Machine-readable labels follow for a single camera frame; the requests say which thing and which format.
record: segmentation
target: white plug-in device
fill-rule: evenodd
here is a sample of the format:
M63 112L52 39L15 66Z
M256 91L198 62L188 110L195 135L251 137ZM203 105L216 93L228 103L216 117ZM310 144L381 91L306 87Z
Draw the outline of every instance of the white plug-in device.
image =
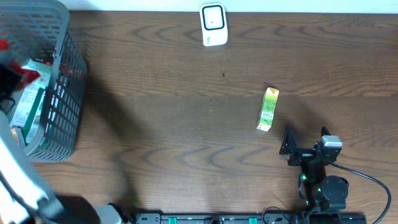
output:
M204 46L225 44L228 40L225 8L220 3L205 4L200 8Z

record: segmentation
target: wood grain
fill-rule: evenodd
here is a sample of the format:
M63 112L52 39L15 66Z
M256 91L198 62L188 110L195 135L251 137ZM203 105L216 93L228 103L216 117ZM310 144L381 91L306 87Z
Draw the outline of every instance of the wood grain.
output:
M278 155L292 124L302 146L321 126L343 140L338 163L398 194L398 20L393 15L229 13L228 43L204 47L199 13L72 12L90 66L76 152L36 164L62 194L132 211L262 212L304 206L298 167ZM266 87L280 89L268 133ZM350 183L347 211L373 222L383 189ZM383 223L398 222L398 204Z

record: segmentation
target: green and white carton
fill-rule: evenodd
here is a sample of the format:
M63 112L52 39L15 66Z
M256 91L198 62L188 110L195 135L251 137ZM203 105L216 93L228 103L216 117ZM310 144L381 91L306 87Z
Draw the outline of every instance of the green and white carton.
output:
M264 99L262 100L262 110L259 122L257 123L257 129L268 131L271 128L278 95L279 90L271 87L267 88L266 94L264 94Z

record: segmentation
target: black cable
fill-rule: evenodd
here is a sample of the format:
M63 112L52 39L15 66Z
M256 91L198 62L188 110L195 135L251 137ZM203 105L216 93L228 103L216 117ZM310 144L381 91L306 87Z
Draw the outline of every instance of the black cable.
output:
M270 207L268 207L268 208L266 208L266 209L264 210L264 212L263 212L262 215L261 215L261 221L262 221L264 224L268 224L268 223L265 221L264 216L266 215L268 209L270 209L270 208L276 208L276 209L278 209L278 210L280 211L280 213L282 214L282 216L287 220L287 223L290 224L290 220L286 217L286 215L282 212L282 210L281 210L280 208L276 207L276 206L270 206Z
M358 171L356 171L356 170L349 169L349 168L346 168L346 167L343 167L343 166L341 166L341 165L338 165L338 164L333 163L332 161L328 160L328 159L323 155L323 151L322 151L322 153L321 153L321 156L322 156L322 158L323 158L325 161L327 161L330 165L332 165L332 166L334 166L334 167L337 167L337 168L339 168L339 169L342 169L342 170L351 172L351 173L353 173L353 174L360 175L361 177L364 177L364 178L366 178L366 179L369 179L369 180L371 180L371 181L373 181L373 182L379 184L381 187L384 188L384 190L386 190L387 196L388 196L387 205L386 205L386 207L384 208L384 210L383 210L383 212L381 213L381 215L379 216L379 218L377 218L376 221L374 221L373 224L379 223L379 222L383 219L383 217L386 215L386 213L388 212L388 210L390 209L392 197L391 197L391 192L390 192L390 190L388 189L388 187L387 187L385 184L383 184L381 181L379 181L379 180L377 180L377 179L375 179L375 178L373 178L373 177L371 177L371 176L369 176L369 175L366 175L366 174L363 174L363 173L358 172Z

